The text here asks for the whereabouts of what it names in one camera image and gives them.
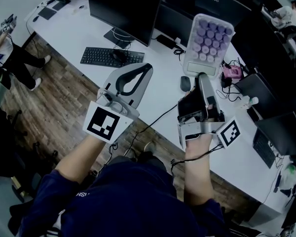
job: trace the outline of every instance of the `keyboard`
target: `keyboard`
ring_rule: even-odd
[[[268,139],[259,130],[257,130],[255,138],[253,140],[253,148],[262,158],[268,168],[271,168],[276,156],[268,145]]]
[[[144,53],[121,50],[120,52],[124,53],[127,58],[126,62],[120,63],[113,58],[112,52],[111,48],[87,47],[80,63],[120,68],[133,63],[142,63],[145,56]]]

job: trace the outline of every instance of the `wooden floor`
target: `wooden floor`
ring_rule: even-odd
[[[10,115],[20,109],[16,128],[28,132],[25,137],[27,145],[39,141],[41,149],[51,154],[54,150],[59,152],[58,159],[67,155],[86,133],[82,131],[84,118],[90,101],[95,100],[98,87],[88,78],[81,76],[60,54],[52,49],[44,40],[35,37],[40,57],[51,54],[51,61],[44,70],[29,67],[34,78],[41,77],[42,84],[35,91],[29,91],[16,79],[12,88],[7,91],[2,109]],[[33,42],[26,48],[31,54],[37,56]],[[135,134],[146,128],[146,124],[139,119],[134,122],[118,139],[118,149],[113,155],[122,155],[129,148]],[[159,157],[170,171],[172,159],[183,159],[184,153],[160,134],[149,128],[137,136],[133,148],[140,151],[149,141],[157,144]],[[109,145],[101,152],[93,165],[94,170],[99,170],[109,158]],[[175,182],[178,198],[183,200],[184,165],[179,164],[174,168]],[[212,182],[215,189],[215,198],[227,211],[236,211],[235,220],[250,215],[258,206],[258,202],[248,195],[230,185],[224,179],[212,173]]]

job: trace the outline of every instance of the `black pants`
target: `black pants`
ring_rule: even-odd
[[[35,87],[35,80],[32,78],[24,63],[33,67],[42,68],[45,64],[45,59],[38,59],[19,46],[13,44],[13,52],[3,67],[10,73],[14,74],[15,77],[27,88],[33,89]]]
[[[115,163],[121,163],[121,162],[126,162],[126,161],[132,161],[130,158],[126,157],[126,156],[117,156],[115,157],[113,160],[111,160],[108,165],[112,165]],[[167,172],[166,167],[164,166],[164,164],[162,163],[162,161],[160,161],[157,157],[152,155],[152,152],[143,152],[139,155],[139,157],[137,158],[137,162],[138,163],[143,163],[143,164],[151,164],[153,166],[156,166],[164,171]]]

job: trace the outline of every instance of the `navy blue shirt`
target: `navy blue shirt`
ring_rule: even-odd
[[[66,237],[227,235],[218,203],[211,199],[188,207],[177,199],[172,177],[149,164],[106,166],[89,189],[78,189],[77,182],[56,170],[46,175],[20,236],[55,233],[56,228]]]

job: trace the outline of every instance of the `computer mouse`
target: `computer mouse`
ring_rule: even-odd
[[[34,19],[33,19],[33,22],[36,22],[36,20],[39,18],[39,16],[36,16]]]
[[[120,62],[120,63],[126,62],[126,55],[119,50],[114,50],[111,53],[111,56],[113,56],[113,59],[115,59],[117,62]]]
[[[181,77],[181,90],[184,92],[191,90],[191,81],[186,76]]]

